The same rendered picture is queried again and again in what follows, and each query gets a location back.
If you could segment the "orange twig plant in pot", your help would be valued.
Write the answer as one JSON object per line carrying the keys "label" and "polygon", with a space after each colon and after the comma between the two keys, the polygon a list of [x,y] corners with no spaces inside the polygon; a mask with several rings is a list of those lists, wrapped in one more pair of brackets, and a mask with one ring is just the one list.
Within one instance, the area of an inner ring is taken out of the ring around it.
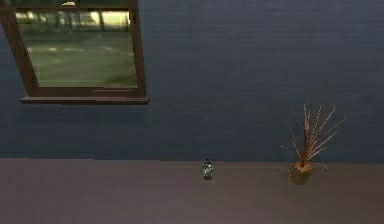
{"label": "orange twig plant in pot", "polygon": [[297,158],[292,163],[289,174],[289,179],[295,185],[304,185],[312,176],[315,166],[328,170],[327,165],[315,162],[314,158],[327,149],[327,143],[337,134],[337,128],[349,118],[349,115],[345,116],[326,130],[326,126],[337,108],[338,106],[334,105],[329,112],[324,113],[324,104],[321,103],[315,116],[313,116],[309,107],[306,104],[303,105],[302,144],[299,144],[298,137],[293,131],[289,130],[292,137],[292,148],[283,145],[281,148]]}

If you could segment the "dark brown framed window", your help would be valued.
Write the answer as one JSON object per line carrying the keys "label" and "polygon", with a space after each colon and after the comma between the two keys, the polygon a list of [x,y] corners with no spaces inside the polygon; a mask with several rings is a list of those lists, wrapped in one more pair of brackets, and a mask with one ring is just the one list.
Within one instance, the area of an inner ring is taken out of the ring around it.
{"label": "dark brown framed window", "polygon": [[149,102],[138,0],[0,0],[24,104]]}

